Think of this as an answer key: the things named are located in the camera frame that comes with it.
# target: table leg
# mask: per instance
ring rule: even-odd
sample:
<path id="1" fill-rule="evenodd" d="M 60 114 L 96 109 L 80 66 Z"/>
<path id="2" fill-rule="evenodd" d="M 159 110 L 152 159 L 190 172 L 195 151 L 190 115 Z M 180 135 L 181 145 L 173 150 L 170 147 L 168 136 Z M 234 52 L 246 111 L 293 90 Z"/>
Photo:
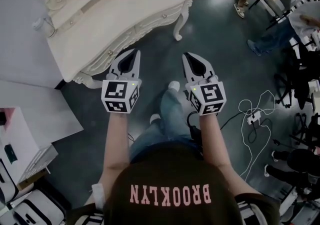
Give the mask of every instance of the table leg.
<path id="1" fill-rule="evenodd" d="M 173 30 L 173 35 L 175 40 L 180 41 L 182 39 L 182 36 L 179 34 L 179 32 L 182 29 L 182 27 L 186 24 L 188 17 L 189 17 L 189 6 L 186 5 L 182 8 L 182 12 Z"/>
<path id="2" fill-rule="evenodd" d="M 90 89 L 102 88 L 102 81 L 94 80 L 92 76 L 79 72 L 73 79 L 78 84 L 84 84 Z"/>

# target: gray floor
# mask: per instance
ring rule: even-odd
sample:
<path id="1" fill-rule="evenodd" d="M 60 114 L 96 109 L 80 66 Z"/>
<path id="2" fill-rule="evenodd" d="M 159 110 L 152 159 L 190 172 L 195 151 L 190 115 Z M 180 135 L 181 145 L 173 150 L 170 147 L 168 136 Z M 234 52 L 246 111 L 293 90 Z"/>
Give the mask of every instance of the gray floor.
<path id="1" fill-rule="evenodd" d="M 180 81 L 181 86 L 186 83 L 181 60 L 183 52 L 192 52 L 210 61 L 223 81 L 227 103 L 218 116 L 221 125 L 238 112 L 238 103 L 242 99 L 250 99 L 256 105 L 265 90 L 274 94 L 277 92 L 273 75 L 281 71 L 283 55 L 275 51 L 271 55 L 257 57 L 246 44 L 247 39 L 255 39 L 264 32 L 269 15 L 262 7 L 256 6 L 246 13 L 245 19 L 241 19 L 235 12 L 234 2 L 194 0 L 189 20 L 181 30 L 183 39 L 180 42 L 174 40 L 174 26 L 169 25 L 152 31 L 133 46 L 141 50 L 140 78 L 143 81 L 140 97 L 129 116 L 129 133 L 135 139 L 147 128 L 149 118 L 157 111 L 159 97 L 168 83 L 172 80 Z M 105 78 L 106 73 L 97 78 Z M 100 100 L 100 89 L 92 90 L 71 82 L 63 87 L 62 93 L 84 131 L 54 144 L 59 156 L 50 164 L 51 174 L 47 179 L 65 195 L 73 207 L 79 207 L 87 200 L 91 185 L 101 175 L 109 115 Z M 180 97 L 187 115 L 193 109 L 182 91 Z M 260 108 L 272 106 L 269 95 L 261 99 Z M 241 108 L 248 109 L 249 105 L 246 103 Z M 285 109 L 279 105 L 279 109 L 268 116 L 272 121 L 272 139 L 292 144 L 288 135 L 292 132 L 297 112 L 297 106 Z M 238 116 L 222 131 L 232 164 L 239 174 L 250 161 L 250 152 L 242 142 L 242 119 L 243 116 Z M 191 121 L 197 125 L 197 116 L 194 115 Z M 246 140 L 251 130 L 252 127 L 244 126 Z M 267 128 L 257 130 L 257 139 L 250 145 L 254 158 L 268 137 Z M 288 185 L 271 177 L 265 178 L 263 174 L 264 165 L 272 162 L 271 150 L 275 149 L 282 148 L 277 148 L 270 141 L 252 167 L 247 181 L 262 193 L 278 198 L 281 196 L 279 189 Z"/>

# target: white vanity table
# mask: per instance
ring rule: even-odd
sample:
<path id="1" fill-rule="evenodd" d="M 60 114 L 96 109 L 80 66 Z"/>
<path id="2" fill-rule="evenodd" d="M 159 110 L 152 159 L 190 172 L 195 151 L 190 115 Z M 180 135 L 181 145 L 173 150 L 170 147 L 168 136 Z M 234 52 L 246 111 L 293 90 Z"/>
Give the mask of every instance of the white vanity table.
<path id="1" fill-rule="evenodd" d="M 156 27 L 174 23 L 173 36 L 189 16 L 192 0 L 45 0 L 55 34 L 47 38 L 66 82 L 101 88 L 92 76 Z"/>

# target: fiducial marker cube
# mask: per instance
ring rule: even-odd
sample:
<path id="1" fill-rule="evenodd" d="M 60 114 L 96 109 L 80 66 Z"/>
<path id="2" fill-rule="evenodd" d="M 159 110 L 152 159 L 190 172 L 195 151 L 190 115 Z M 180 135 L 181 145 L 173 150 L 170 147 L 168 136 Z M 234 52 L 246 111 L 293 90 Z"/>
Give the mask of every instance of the fiducial marker cube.
<path id="1" fill-rule="evenodd" d="M 129 114 L 139 97 L 139 82 L 104 80 L 101 100 L 108 112 Z"/>
<path id="2" fill-rule="evenodd" d="M 222 82 L 190 86 L 189 100 L 200 116 L 219 113 L 227 102 Z"/>

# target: drawer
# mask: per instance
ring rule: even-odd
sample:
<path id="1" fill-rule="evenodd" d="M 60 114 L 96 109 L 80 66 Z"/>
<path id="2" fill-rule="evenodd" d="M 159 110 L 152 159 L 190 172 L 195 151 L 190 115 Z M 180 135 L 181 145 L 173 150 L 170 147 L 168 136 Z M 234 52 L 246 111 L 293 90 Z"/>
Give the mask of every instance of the drawer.
<path id="1" fill-rule="evenodd" d="M 135 31 L 140 33 L 142 31 L 148 32 L 158 26 L 167 25 L 173 23 L 180 15 L 184 3 L 178 4 L 172 8 L 156 13 L 149 18 L 138 23 L 135 27 Z"/>
<path id="2" fill-rule="evenodd" d="M 129 42 L 135 37 L 134 27 L 127 30 L 119 36 L 113 43 L 104 49 L 101 54 L 95 58 L 87 67 L 83 68 L 81 72 L 93 76 L 104 72 L 118 55 L 124 46 L 128 46 Z"/>

